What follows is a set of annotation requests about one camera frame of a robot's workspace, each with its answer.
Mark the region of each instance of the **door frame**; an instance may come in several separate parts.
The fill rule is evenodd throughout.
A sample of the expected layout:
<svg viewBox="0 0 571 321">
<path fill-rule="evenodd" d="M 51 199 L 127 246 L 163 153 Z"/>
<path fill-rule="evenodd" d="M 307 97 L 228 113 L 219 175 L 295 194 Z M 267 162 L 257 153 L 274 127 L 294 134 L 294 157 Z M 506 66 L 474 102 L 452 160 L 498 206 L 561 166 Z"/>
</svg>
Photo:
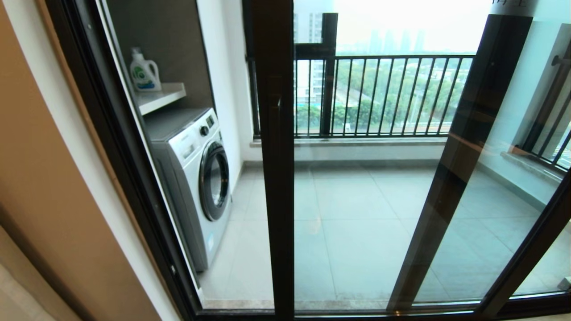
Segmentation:
<svg viewBox="0 0 571 321">
<path fill-rule="evenodd" d="M 554 238 L 563 229 L 561 222 L 569 221 L 569 173 L 545 208 L 516 254 L 496 280 L 485 298 L 478 303 L 449 305 L 440 314 L 442 305 L 416 307 L 397 316 L 386 311 L 312 311 L 295 315 L 293 308 L 293 137 L 292 130 L 292 50 L 274 53 L 268 45 L 284 48 L 283 39 L 291 39 L 291 0 L 254 0 L 253 19 L 272 26 L 258 30 L 255 37 L 268 43 L 256 45 L 258 52 L 266 50 L 260 63 L 256 57 L 257 84 L 260 97 L 260 119 L 264 175 L 268 206 L 268 226 L 274 282 L 275 315 L 267 310 L 203 311 L 193 284 L 192 270 L 186 265 L 176 231 L 168 220 L 168 209 L 149 161 L 145 142 L 128 106 L 127 94 L 116 70 L 112 48 L 105 36 L 103 21 L 93 1 L 46 0 L 58 34 L 60 45 L 89 116 L 107 152 L 110 163 L 123 187 L 158 270 L 165 280 L 181 317 L 185 320 L 218 319 L 346 319 L 362 320 L 383 316 L 384 319 L 467 320 L 499 319 L 571 312 L 569 292 L 510 298 L 541 259 Z"/>
</svg>

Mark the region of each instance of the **sky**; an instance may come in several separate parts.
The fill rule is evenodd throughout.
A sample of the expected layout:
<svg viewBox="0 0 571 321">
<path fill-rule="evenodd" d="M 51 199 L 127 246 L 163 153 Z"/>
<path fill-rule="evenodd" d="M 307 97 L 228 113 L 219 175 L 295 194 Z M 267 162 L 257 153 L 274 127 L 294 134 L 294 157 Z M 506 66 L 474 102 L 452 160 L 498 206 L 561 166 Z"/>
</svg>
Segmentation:
<svg viewBox="0 0 571 321">
<path fill-rule="evenodd" d="M 475 52 L 490 0 L 305 0 L 333 2 L 339 13 L 337 44 L 369 43 L 377 29 L 393 30 L 397 42 L 404 30 L 416 39 L 425 30 L 424 50 Z"/>
</svg>

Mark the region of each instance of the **laundry detergent bottle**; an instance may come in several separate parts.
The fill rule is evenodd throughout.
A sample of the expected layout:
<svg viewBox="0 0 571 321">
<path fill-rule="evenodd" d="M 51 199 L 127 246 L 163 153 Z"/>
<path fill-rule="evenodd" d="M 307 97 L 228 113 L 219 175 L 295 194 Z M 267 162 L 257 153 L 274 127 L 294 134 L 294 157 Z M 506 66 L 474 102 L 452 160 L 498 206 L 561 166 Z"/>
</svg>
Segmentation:
<svg viewBox="0 0 571 321">
<path fill-rule="evenodd" d="M 152 60 L 145 60 L 141 49 L 131 49 L 133 62 L 131 62 L 131 79 L 137 91 L 160 91 L 159 69 Z"/>
</svg>

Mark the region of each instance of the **front-loading washing machine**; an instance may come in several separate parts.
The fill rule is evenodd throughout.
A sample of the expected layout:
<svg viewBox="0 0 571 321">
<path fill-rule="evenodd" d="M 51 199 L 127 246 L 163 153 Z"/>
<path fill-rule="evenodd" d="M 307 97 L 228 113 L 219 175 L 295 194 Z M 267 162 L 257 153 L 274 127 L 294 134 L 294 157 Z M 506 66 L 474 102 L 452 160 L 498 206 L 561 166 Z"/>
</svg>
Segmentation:
<svg viewBox="0 0 571 321">
<path fill-rule="evenodd" d="M 194 269 L 212 261 L 230 215 L 228 160 L 212 108 L 146 115 L 152 154 Z"/>
</svg>

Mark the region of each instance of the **white shelf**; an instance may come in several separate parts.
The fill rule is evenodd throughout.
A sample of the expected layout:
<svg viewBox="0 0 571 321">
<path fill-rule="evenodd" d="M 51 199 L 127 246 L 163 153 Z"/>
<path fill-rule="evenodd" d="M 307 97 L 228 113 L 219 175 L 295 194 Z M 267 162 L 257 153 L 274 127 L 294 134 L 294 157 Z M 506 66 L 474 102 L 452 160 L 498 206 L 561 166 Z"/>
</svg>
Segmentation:
<svg viewBox="0 0 571 321">
<path fill-rule="evenodd" d="M 182 82 L 167 82 L 161 85 L 163 88 L 161 91 L 135 92 L 135 99 L 141 115 L 146 115 L 186 96 Z"/>
</svg>

